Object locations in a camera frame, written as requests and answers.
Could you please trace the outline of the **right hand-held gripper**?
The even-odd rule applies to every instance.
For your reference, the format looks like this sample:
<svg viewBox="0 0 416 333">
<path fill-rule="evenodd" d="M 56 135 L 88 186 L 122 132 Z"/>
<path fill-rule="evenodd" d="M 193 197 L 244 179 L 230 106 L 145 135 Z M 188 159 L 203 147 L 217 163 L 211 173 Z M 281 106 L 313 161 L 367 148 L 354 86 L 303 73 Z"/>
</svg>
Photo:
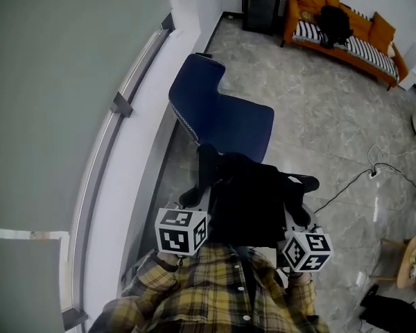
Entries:
<svg viewBox="0 0 416 333">
<path fill-rule="evenodd" d="M 288 266 L 292 273 L 319 272 L 334 254 L 330 236 L 304 204 L 304 195 L 319 187 L 320 182 L 314 176 L 288 177 L 281 266 Z"/>
</svg>

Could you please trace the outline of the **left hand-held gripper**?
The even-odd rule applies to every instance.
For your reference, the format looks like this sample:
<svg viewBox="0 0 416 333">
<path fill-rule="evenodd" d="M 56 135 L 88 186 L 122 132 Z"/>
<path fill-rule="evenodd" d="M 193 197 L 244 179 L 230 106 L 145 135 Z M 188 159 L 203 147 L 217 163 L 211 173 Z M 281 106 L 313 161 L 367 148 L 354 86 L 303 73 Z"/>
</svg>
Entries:
<svg viewBox="0 0 416 333">
<path fill-rule="evenodd" d="M 158 250 L 178 256 L 194 256 L 207 240 L 211 219 L 207 210 L 211 187 L 218 179 L 218 151 L 211 144 L 198 147 L 198 187 L 158 209 L 155 236 Z"/>
</svg>

